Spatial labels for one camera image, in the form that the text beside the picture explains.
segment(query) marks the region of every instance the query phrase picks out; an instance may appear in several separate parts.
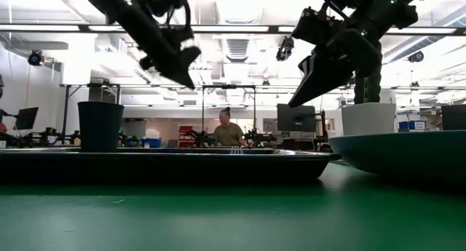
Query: robotic arm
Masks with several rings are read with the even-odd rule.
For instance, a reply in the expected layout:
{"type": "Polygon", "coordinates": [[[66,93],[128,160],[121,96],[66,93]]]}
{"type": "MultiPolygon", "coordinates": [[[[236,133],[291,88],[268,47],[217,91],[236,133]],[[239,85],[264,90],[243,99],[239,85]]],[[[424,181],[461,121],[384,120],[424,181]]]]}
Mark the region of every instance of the robotic arm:
{"type": "MultiPolygon", "coordinates": [[[[375,47],[392,26],[405,28],[417,21],[413,0],[325,0],[320,11],[304,9],[292,37],[316,47],[300,63],[305,73],[303,81],[289,102],[296,107],[344,85],[357,71],[357,77],[368,77],[381,65],[380,52],[375,47]],[[343,17],[327,16],[331,8],[343,17]],[[353,8],[348,17],[342,10],[353,8]]],[[[189,77],[189,65],[200,55],[197,47],[181,50],[181,42],[193,38],[191,10],[187,0],[89,0],[106,15],[106,22],[118,22],[138,43],[147,56],[141,59],[142,69],[155,67],[163,76],[194,89],[189,77]],[[175,9],[184,7],[185,26],[170,26],[175,9]],[[155,19],[167,14],[167,24],[155,19]]],[[[293,48],[292,38],[285,38],[277,54],[285,60],[293,48]]]]}

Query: black tray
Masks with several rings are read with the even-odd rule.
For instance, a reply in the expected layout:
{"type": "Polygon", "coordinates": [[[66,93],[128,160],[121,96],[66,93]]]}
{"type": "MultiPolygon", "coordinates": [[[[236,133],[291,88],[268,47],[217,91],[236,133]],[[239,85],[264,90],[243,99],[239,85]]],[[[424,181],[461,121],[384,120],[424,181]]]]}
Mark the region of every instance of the black tray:
{"type": "Polygon", "coordinates": [[[0,183],[302,184],[315,181],[336,159],[339,155],[273,149],[6,149],[0,151],[0,183]]]}

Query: woman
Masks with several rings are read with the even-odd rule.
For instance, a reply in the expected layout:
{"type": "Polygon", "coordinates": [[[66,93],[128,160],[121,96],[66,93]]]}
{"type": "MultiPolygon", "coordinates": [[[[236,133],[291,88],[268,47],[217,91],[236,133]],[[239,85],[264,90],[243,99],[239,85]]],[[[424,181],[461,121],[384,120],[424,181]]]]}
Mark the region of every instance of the woman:
{"type": "Polygon", "coordinates": [[[220,111],[218,117],[220,119],[220,125],[213,131],[213,139],[216,141],[216,145],[248,147],[248,144],[242,138],[244,134],[242,133],[241,127],[230,122],[230,108],[227,107],[220,111]]]}

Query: computer monitor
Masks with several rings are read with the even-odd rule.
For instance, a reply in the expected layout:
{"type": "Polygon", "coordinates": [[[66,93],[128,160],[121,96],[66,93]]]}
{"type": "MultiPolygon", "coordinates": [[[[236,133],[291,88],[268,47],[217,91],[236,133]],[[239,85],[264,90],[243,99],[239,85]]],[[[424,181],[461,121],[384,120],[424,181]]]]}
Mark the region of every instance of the computer monitor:
{"type": "Polygon", "coordinates": [[[279,131],[315,132],[314,106],[300,105],[291,108],[287,104],[277,104],[277,129],[279,131]]]}
{"type": "Polygon", "coordinates": [[[39,108],[21,109],[17,113],[15,129],[16,130],[31,130],[34,128],[37,111],[39,108]]]}
{"type": "Polygon", "coordinates": [[[442,106],[443,130],[466,130],[466,105],[442,106]]]}

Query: table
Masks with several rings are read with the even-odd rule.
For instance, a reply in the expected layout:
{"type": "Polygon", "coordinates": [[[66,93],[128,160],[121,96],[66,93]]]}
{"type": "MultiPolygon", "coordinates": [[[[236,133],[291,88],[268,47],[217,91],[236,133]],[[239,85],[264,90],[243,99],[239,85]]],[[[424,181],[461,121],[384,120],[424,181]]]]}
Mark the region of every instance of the table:
{"type": "Polygon", "coordinates": [[[466,250],[466,200],[329,164],[288,188],[0,188],[8,251],[466,250]]]}

